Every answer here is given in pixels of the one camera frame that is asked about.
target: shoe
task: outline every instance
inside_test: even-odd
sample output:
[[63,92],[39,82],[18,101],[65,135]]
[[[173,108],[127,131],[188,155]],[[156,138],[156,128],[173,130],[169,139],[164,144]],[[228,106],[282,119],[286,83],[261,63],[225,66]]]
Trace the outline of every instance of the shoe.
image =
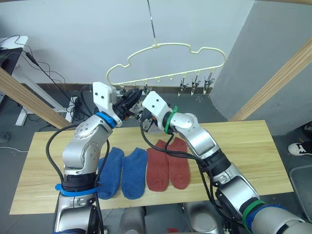
[[312,155],[311,150],[304,148],[301,143],[294,143],[288,146],[288,151],[292,155],[301,156],[301,155]]

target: desk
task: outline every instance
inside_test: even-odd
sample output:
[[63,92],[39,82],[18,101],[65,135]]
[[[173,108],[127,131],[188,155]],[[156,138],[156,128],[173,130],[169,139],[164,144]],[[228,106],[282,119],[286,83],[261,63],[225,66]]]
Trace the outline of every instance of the desk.
[[[293,191],[265,121],[205,123],[201,126],[209,130],[228,159],[237,165],[260,195]],[[54,212],[58,196],[54,186],[59,183],[59,177],[45,155],[45,145],[52,134],[53,132],[35,133],[16,189],[11,215]],[[74,131],[62,132],[51,144],[51,156],[60,168],[63,167],[62,151],[73,134]],[[168,139],[165,134],[147,134],[147,137],[153,144],[158,139]],[[109,141],[112,147],[121,148],[125,156],[135,147],[149,147],[137,127],[114,129]],[[104,156],[105,151],[106,146],[102,148],[101,156]],[[119,189],[114,198],[100,199],[101,208],[207,200],[197,164],[193,160],[189,160],[189,164],[191,183],[185,190],[178,190],[171,183],[165,192],[152,192],[146,186],[141,198],[128,200]]]

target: gray floor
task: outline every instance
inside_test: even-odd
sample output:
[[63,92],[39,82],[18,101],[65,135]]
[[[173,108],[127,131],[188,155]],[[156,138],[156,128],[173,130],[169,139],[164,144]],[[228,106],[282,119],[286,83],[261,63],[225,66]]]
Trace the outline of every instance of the gray floor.
[[[58,93],[50,93],[56,100],[63,105],[67,101]],[[199,122],[222,122],[226,119],[215,109],[208,96],[189,95],[177,97],[174,94],[162,94],[163,98],[172,106],[177,105],[179,112],[190,112],[197,116]],[[91,94],[86,93],[88,105],[93,105]],[[45,127],[47,123],[39,119],[36,115],[30,115],[23,127],[15,126],[15,121],[20,112],[14,102],[7,98],[0,106],[0,129],[11,133],[8,144],[0,146],[11,146],[21,150],[28,150],[34,132]],[[123,127],[138,126],[135,120],[129,120]],[[42,131],[53,131],[54,127],[46,127]],[[287,152],[290,143],[297,142],[298,138],[307,140],[301,130],[294,130],[285,136],[274,136],[273,139],[283,160],[287,171],[299,165],[312,164],[311,156],[294,157]],[[9,215],[10,207],[14,197],[15,189],[20,177],[20,173],[26,158],[26,153],[19,153],[14,150],[0,149],[0,234],[49,234],[51,233],[52,214],[28,214],[28,215]],[[262,196],[266,202],[280,204],[296,215],[301,216],[302,210],[298,206],[294,193]],[[123,209],[103,210],[104,224],[112,234],[117,233],[119,220]],[[166,233],[167,228],[177,228],[180,232],[189,231],[189,227],[177,204],[160,205],[147,207],[146,226],[148,234]]]

